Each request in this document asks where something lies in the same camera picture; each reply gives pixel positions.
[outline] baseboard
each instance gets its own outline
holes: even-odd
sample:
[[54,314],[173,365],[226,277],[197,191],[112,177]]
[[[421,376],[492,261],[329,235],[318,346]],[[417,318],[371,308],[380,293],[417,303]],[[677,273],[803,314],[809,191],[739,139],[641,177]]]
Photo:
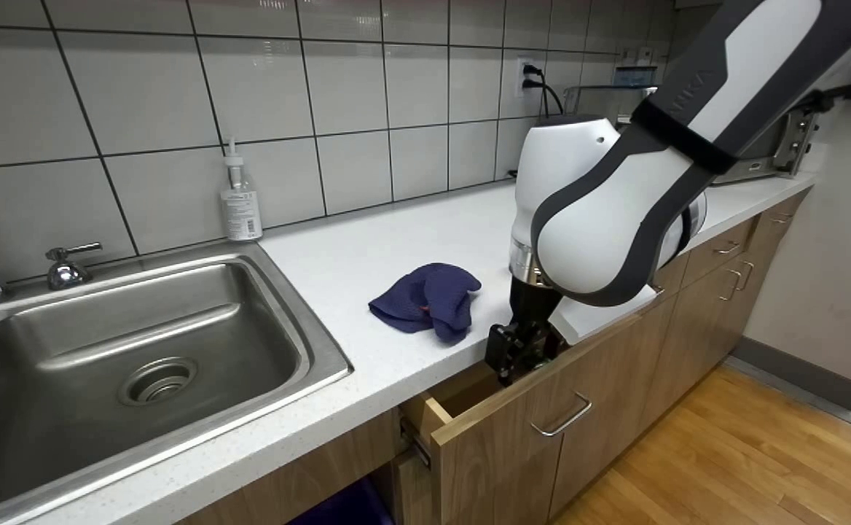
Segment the baseboard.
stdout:
[[839,373],[832,373],[752,337],[745,337],[731,354],[851,410],[851,379]]

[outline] faucet handle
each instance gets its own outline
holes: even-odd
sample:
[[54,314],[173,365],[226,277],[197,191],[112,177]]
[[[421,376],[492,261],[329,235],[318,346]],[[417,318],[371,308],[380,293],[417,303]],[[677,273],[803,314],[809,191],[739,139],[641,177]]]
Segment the faucet handle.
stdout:
[[51,287],[71,287],[71,286],[90,279],[90,273],[81,265],[71,261],[74,252],[89,252],[89,249],[103,249],[103,241],[51,247],[48,258],[54,258],[54,265],[48,270],[48,286]]

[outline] navy blue cloth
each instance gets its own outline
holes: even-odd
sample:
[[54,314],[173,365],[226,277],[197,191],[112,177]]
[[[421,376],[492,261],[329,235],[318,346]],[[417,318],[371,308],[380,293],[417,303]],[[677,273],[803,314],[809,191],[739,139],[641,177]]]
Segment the navy blue cloth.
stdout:
[[371,311],[401,333],[436,328],[441,340],[455,344],[472,327],[472,293],[479,287],[482,279],[469,270],[433,261],[371,299]]

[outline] stainless steel sink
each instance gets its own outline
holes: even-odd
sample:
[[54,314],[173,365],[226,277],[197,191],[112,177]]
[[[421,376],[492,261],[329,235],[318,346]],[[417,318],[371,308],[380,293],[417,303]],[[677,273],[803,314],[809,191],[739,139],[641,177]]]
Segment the stainless steel sink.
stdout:
[[0,305],[0,515],[42,513],[351,373],[261,249]]

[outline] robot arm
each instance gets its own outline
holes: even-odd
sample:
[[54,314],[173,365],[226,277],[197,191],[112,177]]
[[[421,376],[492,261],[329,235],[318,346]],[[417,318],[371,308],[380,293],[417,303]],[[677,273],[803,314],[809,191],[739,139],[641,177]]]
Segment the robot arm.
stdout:
[[[522,150],[516,181],[513,319],[492,327],[488,344],[498,379],[564,346],[549,327],[564,298],[632,299],[670,257],[666,239],[677,223],[688,241],[685,210],[711,177],[848,61],[851,0],[728,0],[624,134],[606,118],[552,136],[535,128],[536,150]],[[559,156],[559,139],[586,150]]]
[[637,298],[679,213],[844,61],[848,0],[727,3],[622,139],[539,204],[532,244],[546,283],[594,305]]

